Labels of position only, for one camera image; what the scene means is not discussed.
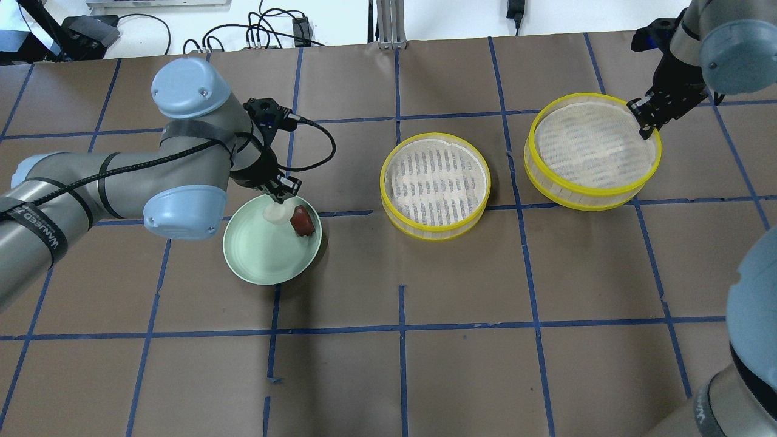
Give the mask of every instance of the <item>blue joint cap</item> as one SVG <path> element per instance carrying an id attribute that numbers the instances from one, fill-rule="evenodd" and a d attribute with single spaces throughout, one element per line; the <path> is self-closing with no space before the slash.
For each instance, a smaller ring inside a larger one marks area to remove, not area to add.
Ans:
<path id="1" fill-rule="evenodd" d="M 38 164 L 44 158 L 47 158 L 52 155 L 57 155 L 58 153 L 63 153 L 63 152 L 44 153 L 43 155 L 32 155 L 31 157 L 24 159 L 21 163 L 19 163 L 18 166 L 16 166 L 16 173 L 14 173 L 11 176 L 11 188 L 16 188 L 19 186 L 20 183 L 24 182 L 24 180 L 27 179 L 27 175 L 30 174 L 30 171 L 33 169 L 33 167 L 35 167 L 35 164 Z"/>
<path id="2" fill-rule="evenodd" d="M 777 227 L 750 249 L 738 271 L 726 305 L 731 345 L 751 372 L 777 390 Z"/>
<path id="3" fill-rule="evenodd" d="M 777 82 L 777 26 L 756 19 L 707 34 L 699 53 L 704 82 L 721 94 L 754 93 Z"/>
<path id="4" fill-rule="evenodd" d="M 216 234 L 226 204 L 227 194 L 219 187 L 170 188 L 148 199 L 143 207 L 143 224 L 165 238 L 201 241 Z"/>
<path id="5" fill-rule="evenodd" d="M 195 118 L 217 110 L 232 94 L 216 68 L 199 58 L 180 58 L 162 67 L 151 84 L 159 111 L 170 118 Z"/>

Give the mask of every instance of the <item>dark red object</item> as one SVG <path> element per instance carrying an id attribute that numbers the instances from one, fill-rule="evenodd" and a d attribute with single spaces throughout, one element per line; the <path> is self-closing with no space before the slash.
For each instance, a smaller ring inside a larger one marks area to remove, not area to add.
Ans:
<path id="1" fill-rule="evenodd" d="M 291 216 L 291 227 L 299 236 L 311 236 L 315 232 L 313 221 L 304 206 L 299 205 L 294 208 L 294 214 Z"/>

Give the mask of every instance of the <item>perforated basket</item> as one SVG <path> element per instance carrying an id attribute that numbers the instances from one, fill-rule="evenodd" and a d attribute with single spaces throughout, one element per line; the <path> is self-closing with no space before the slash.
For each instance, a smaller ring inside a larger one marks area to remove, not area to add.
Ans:
<path id="1" fill-rule="evenodd" d="M 660 159 L 658 131 L 642 139 L 625 101 L 595 93 L 550 103 L 532 123 L 524 147 L 534 186 L 550 200 L 582 211 L 631 200 Z"/>
<path id="2" fill-rule="evenodd" d="M 407 138 L 381 169 L 389 220 L 409 236 L 452 239 L 483 215 L 491 191 L 486 160 L 467 141 L 432 132 Z"/>

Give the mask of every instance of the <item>power adapter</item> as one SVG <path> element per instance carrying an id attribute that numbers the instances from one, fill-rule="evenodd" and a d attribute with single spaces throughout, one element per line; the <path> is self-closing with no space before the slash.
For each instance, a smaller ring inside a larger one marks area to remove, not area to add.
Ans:
<path id="1" fill-rule="evenodd" d="M 310 41 L 313 39 L 310 21 L 308 17 L 295 18 L 291 21 L 291 27 L 294 28 L 294 46 L 310 47 Z"/>

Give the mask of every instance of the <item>blue tape grid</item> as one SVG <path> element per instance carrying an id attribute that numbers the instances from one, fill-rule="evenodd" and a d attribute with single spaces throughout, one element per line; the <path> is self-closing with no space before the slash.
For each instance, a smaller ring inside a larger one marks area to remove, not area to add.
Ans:
<path id="1" fill-rule="evenodd" d="M 602 92 L 605 91 L 604 83 L 601 78 L 601 73 L 599 72 L 598 65 L 596 63 L 596 58 L 594 55 L 593 47 L 591 46 L 590 39 L 586 34 L 584 34 L 584 39 L 587 45 L 587 49 L 589 51 L 589 54 L 591 55 L 591 60 L 594 66 L 594 72 L 597 77 L 597 81 L 599 83 L 600 89 Z M 499 67 L 497 63 L 497 56 L 496 52 L 493 47 L 493 40 L 489 38 L 489 46 L 493 61 L 493 67 L 494 67 L 494 74 L 497 80 L 497 88 L 500 94 L 500 111 L 491 111 L 491 112 L 477 112 L 477 113 L 458 113 L 458 114 L 423 114 L 423 115 L 402 115 L 400 110 L 400 92 L 399 92 L 399 52 L 395 52 L 395 93 L 396 93 L 396 112 L 394 117 L 364 117 L 364 118 L 350 118 L 350 119 L 332 119 L 332 120 L 323 120 L 319 121 L 321 124 L 337 124 L 337 123 L 360 123 L 360 122 L 373 122 L 373 121 L 388 121 L 388 120 L 395 120 L 396 121 L 396 139 L 397 142 L 401 140 L 401 131 L 400 131 L 400 122 L 402 120 L 423 120 L 423 119 L 436 119 L 436 118 L 458 118 L 458 117 L 495 117 L 495 116 L 501 116 L 503 118 L 503 129 L 505 134 L 505 140 L 507 143 L 507 151 L 511 152 L 511 142 L 510 142 L 510 131 L 509 127 L 507 125 L 507 116 L 509 115 L 516 115 L 516 114 L 536 114 L 539 112 L 539 110 L 507 110 L 504 105 L 504 95 L 502 90 L 502 84 L 501 84 L 501 78 L 499 74 Z M 300 72 L 301 72 L 301 62 L 302 62 L 302 52 L 301 49 L 299 51 L 298 55 L 298 63 L 297 63 L 297 71 L 296 71 L 296 78 L 294 82 L 294 104 L 293 104 L 293 110 L 297 110 L 297 104 L 298 104 L 298 93 L 299 93 L 299 82 L 300 82 Z M 89 151 L 93 149 L 93 146 L 96 142 L 96 138 L 100 135 L 124 135 L 124 134 L 136 134 L 136 133 L 149 133 L 149 132 L 161 132 L 161 128 L 148 128 L 148 129 L 129 129 L 129 130 L 116 130 L 116 131 L 101 131 L 100 127 L 103 122 L 103 118 L 105 115 L 105 111 L 107 108 L 107 105 L 110 101 L 110 95 L 113 92 L 113 87 L 116 83 L 119 68 L 120 68 L 121 60 L 117 60 L 117 65 L 113 73 L 113 77 L 111 79 L 108 92 L 106 94 L 106 99 L 103 102 L 103 108 L 100 112 L 99 119 L 97 121 L 97 125 L 95 128 L 95 131 L 85 131 L 85 132 L 69 132 L 69 133 L 62 133 L 62 134 L 34 134 L 34 135 L 7 135 L 8 129 L 10 124 L 12 123 L 12 119 L 19 107 L 19 103 L 21 102 L 21 99 L 23 98 L 23 94 L 26 90 L 26 87 L 29 83 L 30 77 L 33 73 L 34 66 L 31 65 L 30 69 L 26 73 L 26 77 L 24 79 L 24 82 L 20 88 L 19 94 L 16 97 L 16 101 L 14 102 L 13 108 L 11 110 L 11 113 L 9 114 L 8 120 L 6 121 L 2 133 L 0 133 L 0 142 L 4 139 L 22 139 L 22 138 L 56 138 L 56 137 L 71 137 L 71 136 L 91 136 L 92 141 L 89 146 Z M 741 106 L 741 105 L 763 105 L 763 104 L 777 104 L 777 100 L 756 100 L 756 101 L 741 101 L 741 102 L 723 102 L 722 106 Z M 700 106 L 713 106 L 711 103 L 702 103 Z M 686 203 L 711 203 L 711 202 L 724 202 L 724 201 L 753 201 L 756 205 L 756 208 L 758 209 L 758 213 L 761 216 L 761 220 L 764 223 L 764 226 L 766 229 L 768 229 L 769 224 L 768 220 L 765 217 L 765 214 L 763 212 L 763 209 L 760 205 L 760 201 L 774 201 L 777 200 L 777 196 L 773 195 L 766 195 L 766 196 L 758 196 L 756 195 L 756 192 L 753 188 L 752 183 L 750 182 L 750 178 L 747 175 L 747 172 L 744 168 L 743 163 L 741 162 L 741 159 L 739 157 L 739 154 L 736 150 L 736 146 L 733 143 L 730 134 L 728 132 L 728 129 L 726 128 L 725 123 L 723 122 L 722 117 L 720 116 L 720 112 L 716 107 L 713 106 L 713 110 L 715 111 L 716 118 L 720 124 L 721 130 L 723 131 L 723 134 L 726 138 L 726 141 L 729 144 L 729 147 L 731 148 L 733 157 L 735 158 L 737 165 L 740 168 L 740 171 L 742 173 L 743 178 L 745 179 L 745 182 L 747 184 L 748 190 L 751 193 L 750 197 L 739 197 L 739 198 L 699 198 L 699 199 L 655 199 L 655 200 L 640 200 L 640 199 L 634 199 L 633 201 L 629 202 L 629 205 L 633 205 L 635 209 L 637 210 L 637 214 L 639 217 L 640 225 L 643 229 L 643 237 L 645 239 L 646 248 L 649 253 L 649 258 L 651 260 L 651 266 L 653 267 L 653 273 L 656 275 L 656 281 L 657 286 L 659 288 L 659 294 L 662 298 L 662 306 L 664 307 L 664 318 L 657 318 L 657 319 L 614 319 L 614 320 L 557 320 L 557 321 L 541 321 L 539 319 L 538 309 L 537 309 L 537 302 L 536 302 L 536 296 L 534 291 L 534 284 L 533 284 L 533 278 L 531 276 L 531 260 L 529 257 L 529 251 L 528 251 L 528 245 L 526 243 L 526 235 L 525 235 L 525 229 L 524 229 L 524 219 L 522 211 L 524 209 L 529 208 L 555 208 L 556 204 L 522 204 L 520 201 L 520 194 L 518 193 L 517 185 L 515 183 L 515 166 L 514 161 L 511 156 L 508 156 L 508 162 L 510 165 L 510 173 L 513 177 L 513 191 L 515 196 L 515 205 L 493 205 L 489 206 L 487 210 L 489 211 L 499 211 L 499 210 L 511 210 L 514 209 L 517 212 L 518 215 L 518 221 L 519 221 L 519 228 L 521 231 L 521 245 L 522 250 L 524 252 L 524 262 L 525 267 L 527 270 L 527 279 L 529 283 L 529 293 L 530 293 L 530 300 L 531 300 L 531 307 L 532 307 L 532 321 L 521 321 L 521 322 L 506 322 L 506 323 L 432 323 L 432 324 L 411 324 L 407 325 L 405 324 L 405 317 L 404 317 L 404 286 L 400 287 L 399 291 L 399 324 L 398 325 L 379 325 L 379 326 L 365 326 L 365 327 L 335 327 L 335 328 L 311 328 L 311 329 L 283 329 L 279 330 L 277 328 L 277 315 L 279 312 L 280 307 L 280 288 L 276 289 L 276 299 L 274 302 L 274 310 L 273 310 L 273 326 L 269 330 L 213 330 L 213 331 L 186 331 L 186 332 L 154 332 L 153 326 L 155 321 L 155 315 L 156 310 L 159 305 L 159 291 L 162 288 L 162 283 L 164 280 L 164 274 L 166 270 L 166 263 L 169 256 L 170 251 L 170 241 L 168 240 L 166 248 L 165 248 L 165 254 L 162 258 L 162 266 L 160 268 L 160 275 L 159 275 L 159 283 L 158 283 L 158 289 L 154 296 L 154 301 L 152 303 L 152 311 L 151 315 L 149 317 L 148 321 L 148 329 L 146 332 L 137 332 L 137 333 L 84 333 L 84 334 L 34 334 L 34 328 L 37 323 L 37 318 L 40 314 L 40 309 L 43 305 L 44 298 L 46 295 L 46 291 L 49 285 L 49 282 L 51 280 L 51 275 L 53 271 L 49 271 L 47 273 L 46 280 L 44 282 L 43 289 L 40 293 L 40 298 L 38 300 L 35 312 L 33 313 L 32 320 L 30 322 L 29 329 L 27 331 L 27 334 L 25 335 L 19 335 L 19 336 L 0 336 L 0 341 L 23 341 L 23 347 L 22 351 L 19 356 L 19 361 L 17 362 L 16 370 L 14 372 L 14 376 L 12 378 L 12 383 L 9 387 L 9 391 L 7 393 L 7 396 L 5 398 L 5 403 L 3 404 L 2 412 L 0 413 L 0 428 L 2 428 L 2 424 L 5 420 L 5 417 L 8 413 L 8 409 L 10 406 L 10 402 L 12 399 L 13 391 L 16 388 L 16 383 L 19 378 L 19 374 L 21 373 L 24 358 L 26 357 L 26 352 L 28 350 L 28 347 L 30 345 L 30 342 L 35 341 L 49 341 L 49 340 L 91 340 L 91 339 L 119 339 L 119 338 L 143 338 L 145 339 L 144 342 L 144 348 L 143 353 L 141 356 L 141 364 L 138 369 L 138 377 L 136 381 L 136 387 L 134 391 L 132 406 L 131 406 L 131 412 L 130 412 L 130 419 L 127 423 L 127 434 L 131 435 L 132 433 L 132 426 L 134 423 L 134 416 L 137 411 L 137 404 L 138 404 L 138 398 L 139 393 L 142 385 L 143 380 L 143 372 L 145 370 L 145 363 L 146 359 L 148 357 L 148 348 L 151 342 L 152 338 L 180 338 L 180 337 L 227 337 L 227 336 L 263 336 L 267 335 L 270 336 L 270 353 L 268 354 L 268 376 L 273 375 L 274 370 L 274 343 L 277 335 L 324 335 L 324 334 L 346 334 L 346 333 L 355 333 L 355 332 L 386 332 L 386 331 L 398 331 L 400 333 L 400 371 L 401 371 L 401 380 L 402 380 L 402 435 L 408 435 L 408 429 L 407 429 L 407 382 L 406 382 L 406 353 L 405 353 L 405 333 L 407 331 L 411 330 L 473 330 L 473 329 L 534 329 L 537 339 L 537 348 L 538 348 L 538 360 L 540 364 L 541 369 L 541 378 L 542 378 L 542 385 L 543 385 L 543 395 L 545 398 L 545 412 L 548 418 L 549 423 L 549 431 L 550 435 L 555 435 L 555 429 L 553 427 L 552 422 L 552 409 L 551 409 L 551 402 L 550 402 L 550 394 L 549 394 L 549 388 L 548 388 L 548 382 L 547 382 L 547 373 L 545 370 L 545 362 L 544 362 L 544 354 L 542 353 L 542 336 L 541 336 L 541 328 L 543 327 L 593 327 L 593 326 L 627 326 L 627 325 L 644 325 L 644 324 L 662 324 L 666 323 L 668 327 L 670 327 L 670 332 L 672 336 L 672 342 L 675 349 L 675 354 L 678 358 L 678 366 L 681 370 L 681 375 L 683 378 L 683 384 L 686 391 L 686 394 L 689 395 L 689 387 L 687 383 L 687 376 L 685 375 L 685 369 L 682 363 L 679 347 L 677 344 L 676 335 L 674 335 L 674 325 L 677 323 L 719 323 L 723 322 L 725 320 L 724 316 L 697 316 L 697 317 L 672 317 L 671 313 L 669 312 L 668 305 L 666 302 L 663 301 L 663 287 L 660 284 L 660 275 L 657 270 L 657 265 L 655 264 L 655 256 L 653 255 L 652 246 L 650 245 L 650 236 L 647 232 L 647 227 L 645 225 L 642 212 L 641 212 L 641 205 L 667 205 L 667 204 L 686 204 Z M 290 141 L 289 141 L 289 153 L 288 153 L 288 162 L 291 163 L 291 158 L 293 154 L 293 145 L 294 145 L 294 133 L 291 133 Z M 322 217 L 337 217 L 337 216 L 348 216 L 348 215 L 368 215 L 371 214 L 372 211 L 350 211 L 350 212 L 324 212 L 320 215 Z M 100 222 L 98 225 L 137 225 L 141 224 L 141 220 L 115 220 L 115 221 L 105 221 Z M 269 420 L 270 420 L 270 397 L 266 397 L 264 401 L 264 412 L 263 412 L 263 435 L 267 435 L 267 429 L 269 426 Z"/>

